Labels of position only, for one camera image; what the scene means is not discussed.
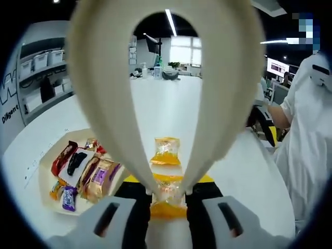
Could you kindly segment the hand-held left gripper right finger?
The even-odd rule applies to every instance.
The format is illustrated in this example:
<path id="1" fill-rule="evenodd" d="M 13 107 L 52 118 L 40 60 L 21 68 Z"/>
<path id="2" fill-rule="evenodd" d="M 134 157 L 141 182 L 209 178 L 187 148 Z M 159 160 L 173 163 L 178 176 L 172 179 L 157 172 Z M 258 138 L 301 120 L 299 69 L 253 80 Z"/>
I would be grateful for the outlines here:
<path id="1" fill-rule="evenodd" d="M 259 217 L 204 176 L 186 195 L 193 248 L 285 248 L 286 238 L 265 231 Z"/>

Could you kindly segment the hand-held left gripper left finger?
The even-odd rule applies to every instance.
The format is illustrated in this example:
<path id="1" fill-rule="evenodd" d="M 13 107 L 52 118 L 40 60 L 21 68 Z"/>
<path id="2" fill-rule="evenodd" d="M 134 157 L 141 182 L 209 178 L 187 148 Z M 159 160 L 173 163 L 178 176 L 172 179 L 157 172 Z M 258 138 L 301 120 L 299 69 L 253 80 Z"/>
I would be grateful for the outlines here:
<path id="1" fill-rule="evenodd" d="M 141 183 L 123 181 L 115 195 L 79 215 L 68 234 L 49 238 L 49 248 L 146 248 L 150 203 Z"/>

